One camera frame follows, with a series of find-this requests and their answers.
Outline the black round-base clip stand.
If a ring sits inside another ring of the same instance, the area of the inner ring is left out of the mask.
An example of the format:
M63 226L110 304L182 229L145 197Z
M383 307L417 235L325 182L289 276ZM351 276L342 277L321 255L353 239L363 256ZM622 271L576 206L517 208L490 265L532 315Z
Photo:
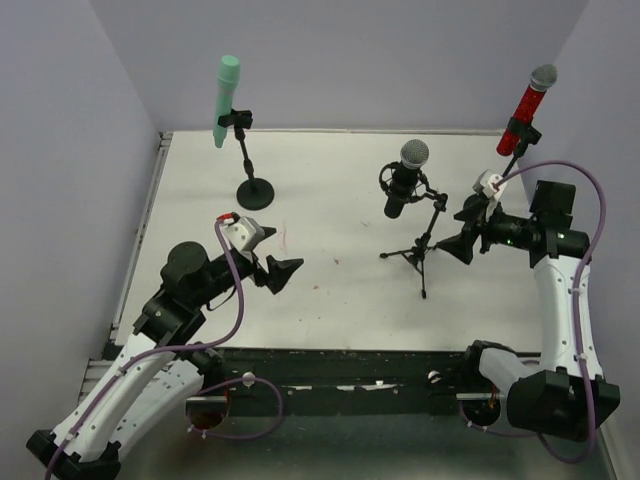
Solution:
M250 110L231 109L229 114L222 115L218 119L220 127L232 127L235 139L238 141L243 155L243 168L247 179L236 190L238 204L249 211L258 211L267 208L275 199L275 190L272 184L255 176L255 169L249 157L246 147L246 130L253 124L253 114Z

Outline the black tripod shock-mount stand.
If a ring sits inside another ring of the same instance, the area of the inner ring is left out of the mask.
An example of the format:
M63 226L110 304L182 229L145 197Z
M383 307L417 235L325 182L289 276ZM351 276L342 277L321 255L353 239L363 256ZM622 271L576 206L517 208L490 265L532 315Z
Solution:
M427 298L424 261L427 253L436 249L435 246L430 245L430 241L432 239L432 234L433 234L436 221L438 220L440 214L444 213L447 209L448 195L446 193L439 192L437 189L434 189L430 185L427 176L422 172L421 181L418 183L418 186L414 191L414 197L412 198L412 202L406 205L416 204L425 199L433 202L433 209L434 209L434 212L431 216L431 219L429 220L426 230L414 240L414 243L411 247L406 249L391 251L391 252L382 252L379 254L380 259L387 259L395 256L402 257L407 263L409 263L412 266L412 268L420 275L420 280L421 280L420 294L423 300Z

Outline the black glitter microphone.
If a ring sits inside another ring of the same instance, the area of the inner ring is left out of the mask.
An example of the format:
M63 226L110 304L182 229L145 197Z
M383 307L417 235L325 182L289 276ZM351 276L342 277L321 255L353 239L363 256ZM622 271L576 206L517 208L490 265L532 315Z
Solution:
M400 150L400 160L386 165L380 172L379 183L387 196L384 214L397 219L421 181L422 167L429 159L429 147L419 139L407 141Z

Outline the black round-base mic stand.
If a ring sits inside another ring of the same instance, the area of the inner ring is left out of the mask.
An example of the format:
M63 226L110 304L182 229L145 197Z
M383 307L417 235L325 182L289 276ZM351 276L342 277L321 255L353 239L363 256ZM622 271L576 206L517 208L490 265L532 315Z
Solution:
M498 183L498 186L505 186L506 187L507 181L505 180L505 178L511 172L511 170L513 169L513 167L515 166L517 161L524 155L524 153L526 152L526 150L528 149L528 147L530 145L536 145L539 142L539 140L540 140L540 138L542 136L541 132L538 131L533 126L533 133L537 134L537 137L535 137L535 138L527 138L525 140L522 140L518 144L518 146L516 147L516 150L511 155L511 159L510 159L507 167L504 169L502 174L499 174L499 175L501 175L503 177L503 179Z

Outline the red glitter microphone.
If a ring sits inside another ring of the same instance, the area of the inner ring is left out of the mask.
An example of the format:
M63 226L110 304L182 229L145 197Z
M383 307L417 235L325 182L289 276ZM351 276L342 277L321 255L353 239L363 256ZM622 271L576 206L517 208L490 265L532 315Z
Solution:
M537 134L533 133L532 126L534 115L546 92L556 83L557 78L557 68L552 64L541 65L532 71L529 85L496 147L499 155L504 157L512 155L522 140L537 137Z

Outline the teal plastic microphone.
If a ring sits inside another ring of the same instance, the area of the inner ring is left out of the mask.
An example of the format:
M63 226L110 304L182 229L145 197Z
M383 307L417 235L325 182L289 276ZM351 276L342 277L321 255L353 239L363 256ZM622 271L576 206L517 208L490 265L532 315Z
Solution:
M221 148L227 136L227 128L219 124L222 116L229 115L232 110L233 97L240 79L240 61L233 55L224 55L217 71L218 93L212 129L214 145Z

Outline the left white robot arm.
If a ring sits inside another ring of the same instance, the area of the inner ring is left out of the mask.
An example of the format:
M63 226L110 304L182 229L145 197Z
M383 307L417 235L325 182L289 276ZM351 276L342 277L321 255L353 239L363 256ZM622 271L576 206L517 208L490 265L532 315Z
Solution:
M256 247L275 232L250 217L224 214L214 223L219 257L210 259L194 241L171 249L159 290L106 373L68 417L27 441L46 469L45 478L116 478L127 448L176 403L199 391L213 369L216 347L231 340L243 323L243 280L277 294L304 264L301 258L259 259ZM238 305L231 329L213 341L194 341L212 301L225 292Z

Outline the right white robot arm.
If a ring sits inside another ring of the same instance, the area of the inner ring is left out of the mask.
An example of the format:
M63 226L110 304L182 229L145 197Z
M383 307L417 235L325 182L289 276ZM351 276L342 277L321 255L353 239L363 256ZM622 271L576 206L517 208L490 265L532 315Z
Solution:
M473 247L493 245L529 255L542 318L539 363L525 365L509 347L476 340L466 350L464 372L489 380L506 396L509 424L517 429L584 442L619 406L620 390L608 383L591 333L588 284L590 239L572 229L573 185L540 181L530 217L504 212L500 175L485 172L474 193L455 214L461 232L438 242L438 249L464 264Z

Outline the black front mounting rail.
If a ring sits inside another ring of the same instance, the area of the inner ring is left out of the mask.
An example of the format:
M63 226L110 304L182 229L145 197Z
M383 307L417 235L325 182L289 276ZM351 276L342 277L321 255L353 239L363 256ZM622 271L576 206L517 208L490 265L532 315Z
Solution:
M495 387L450 351L224 348L205 374L216 410L237 417L456 415L488 425Z

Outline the aluminium extrusion frame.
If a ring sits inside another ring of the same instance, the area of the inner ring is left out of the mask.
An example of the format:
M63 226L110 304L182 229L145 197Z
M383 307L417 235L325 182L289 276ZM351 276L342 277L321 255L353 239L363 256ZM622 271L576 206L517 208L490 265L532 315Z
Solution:
M87 364L85 375L83 378L81 388L84 388L89 379L89 372L96 368L96 364L99 361L114 360L116 358L116 351L120 349L120 346L116 344L116 338L120 329L124 308L126 306L127 298L131 288L132 280L136 270L137 262L143 245L144 237L148 227L148 222L151 217L154 201L156 198L157 190L160 184L163 169L166 163L167 154L173 138L172 132L160 132L159 133L159 145L157 150L156 159L154 161L153 171L151 175L150 186L146 194L144 201L144 208L138 226L135 230L133 249L129 258L126 274L120 290L118 301L116 304L116 310L111 321L108 336L104 346L100 350L100 355L97 359L89 359Z

